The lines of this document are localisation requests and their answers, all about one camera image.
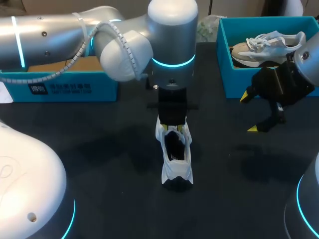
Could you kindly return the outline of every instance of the glowing blue light ring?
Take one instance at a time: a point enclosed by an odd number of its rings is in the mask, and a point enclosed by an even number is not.
[[[301,207],[300,207],[298,194],[299,194],[299,185],[300,185],[300,182],[301,182],[301,180],[302,180],[303,177],[304,177],[304,176],[301,177],[301,179],[300,179],[300,181],[299,181],[299,183],[298,183],[298,187],[297,187],[297,204],[298,204],[299,212],[300,212],[302,218],[304,219],[305,223],[307,224],[308,228],[317,236],[317,238],[319,238],[318,233],[316,233],[315,230],[310,226],[310,224],[309,224],[308,221],[306,220],[306,218],[305,218],[305,216],[304,216],[304,214],[303,214],[303,212],[302,212],[302,210],[301,210]]]
[[[12,19],[13,29],[14,29],[14,33],[15,33],[16,43],[18,45],[21,67],[24,68],[25,63],[24,63],[24,57],[23,57],[23,52],[22,52],[21,40],[20,40],[20,32],[19,32],[18,26],[16,24],[15,17],[12,16],[11,19]]]
[[[61,239],[65,239],[65,238],[66,238],[66,236],[68,235],[68,233],[69,233],[69,231],[70,231],[70,229],[71,229],[71,227],[72,227],[73,221],[74,221],[74,216],[75,216],[75,199],[73,199],[73,202],[74,202],[74,208],[73,208],[72,220],[71,220],[70,225],[69,225],[68,229],[66,230],[64,236],[63,236]]]
[[[113,21],[122,21],[122,20],[120,20],[120,19],[112,19],[112,20],[109,20],[109,21],[110,21],[110,22],[113,22]],[[92,48],[92,50],[94,50],[94,49],[93,49],[93,38],[94,38],[94,37],[91,38],[91,48]]]
[[[194,58],[195,58],[195,55],[194,55],[190,60],[188,60],[188,61],[186,61],[186,62],[184,62],[184,63],[177,64],[177,65],[165,64],[165,63],[162,63],[162,62],[159,62],[159,61],[155,60],[154,58],[153,58],[153,61],[154,61],[155,63],[159,64],[160,66],[170,67],[170,68],[176,68],[176,67],[181,67],[181,66],[185,66],[185,65],[189,64],[190,62],[192,62],[192,61],[194,60]]]

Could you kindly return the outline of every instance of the plastic bag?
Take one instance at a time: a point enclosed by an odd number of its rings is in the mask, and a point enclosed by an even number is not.
[[[219,26],[219,19],[226,16],[209,15],[203,18],[197,25],[197,42],[215,42]]]

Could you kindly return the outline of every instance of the white sneaker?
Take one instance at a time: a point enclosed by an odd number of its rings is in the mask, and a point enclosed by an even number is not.
[[[286,55],[296,51],[306,42],[306,35],[301,31],[297,35],[283,35],[277,31],[261,34],[255,38],[246,38],[246,42],[235,45],[231,55],[245,66],[259,67],[272,61],[284,63]]]
[[[193,184],[193,172],[191,169],[190,144],[191,136],[187,123],[180,131],[177,126],[168,126],[165,129],[160,120],[156,123],[156,139],[163,150],[164,164],[161,173],[161,183],[181,177]]]

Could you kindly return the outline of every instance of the white cable wrap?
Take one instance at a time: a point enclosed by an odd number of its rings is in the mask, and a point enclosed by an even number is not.
[[[124,47],[126,53],[128,54],[128,57],[130,59],[130,63],[131,63],[131,66],[133,68],[135,78],[139,81],[141,79],[141,76],[138,74],[136,60],[134,58],[133,53],[131,52],[130,46],[129,46],[128,42],[126,41],[126,39],[121,34],[121,32],[118,30],[118,28],[113,23],[111,23],[110,21],[102,21],[99,24],[97,24],[93,28],[91,34],[89,35],[88,42],[90,42],[90,40],[96,34],[96,32],[104,25],[109,26],[119,37],[121,44]],[[32,83],[40,83],[40,82],[52,80],[52,79],[58,77],[59,75],[61,75],[63,72],[67,71],[70,67],[72,67],[75,64],[75,62],[83,55],[83,52],[85,51],[86,45],[87,44],[84,41],[82,46],[80,47],[79,51],[73,57],[73,59],[65,67],[63,67],[61,70],[59,70],[51,75],[48,75],[45,77],[40,77],[40,78],[33,78],[33,79],[11,79],[11,78],[0,77],[0,81],[4,82],[4,83],[10,83],[10,84],[32,84]]]
[[[78,14],[77,12],[74,12],[72,14],[75,15],[77,17],[77,19],[79,20],[79,22],[81,24],[82,31],[83,31],[83,35],[84,35],[84,42],[88,46],[89,45],[89,35],[88,35],[88,31],[87,31],[86,26],[85,26],[85,22],[84,22],[83,18],[81,17],[81,15]],[[90,53],[90,48],[86,47],[84,57],[89,56],[89,53]]]

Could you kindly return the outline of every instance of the shoe sole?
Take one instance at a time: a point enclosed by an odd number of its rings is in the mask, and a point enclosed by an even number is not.
[[[271,66],[273,67],[274,63],[275,64],[283,64],[285,61],[287,61],[286,57],[277,57],[277,58],[267,59],[264,61],[244,61],[244,60],[237,59],[233,56],[232,56],[232,58],[236,63],[240,64],[241,68],[245,68],[245,67],[256,68],[256,67],[263,67],[263,65],[265,67],[271,67]]]
[[[193,185],[188,180],[178,176],[172,180],[167,180],[165,183],[163,183],[163,187],[175,192],[184,192],[191,189]]]

